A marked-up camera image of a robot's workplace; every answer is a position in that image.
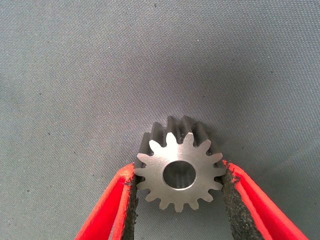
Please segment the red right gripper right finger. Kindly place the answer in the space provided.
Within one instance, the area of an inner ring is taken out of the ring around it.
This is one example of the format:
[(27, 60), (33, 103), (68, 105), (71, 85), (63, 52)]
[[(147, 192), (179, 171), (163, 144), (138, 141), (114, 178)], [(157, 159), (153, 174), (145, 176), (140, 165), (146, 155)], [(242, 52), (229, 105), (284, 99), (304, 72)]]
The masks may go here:
[(235, 240), (307, 239), (242, 168), (222, 162), (223, 200)]

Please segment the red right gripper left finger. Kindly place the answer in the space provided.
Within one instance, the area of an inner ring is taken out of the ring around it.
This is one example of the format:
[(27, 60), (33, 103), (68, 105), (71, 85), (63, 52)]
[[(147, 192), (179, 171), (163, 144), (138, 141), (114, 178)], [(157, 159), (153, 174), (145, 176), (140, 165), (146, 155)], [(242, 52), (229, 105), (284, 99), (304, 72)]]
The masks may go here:
[(134, 164), (122, 167), (97, 201), (76, 240), (133, 240), (136, 223)]

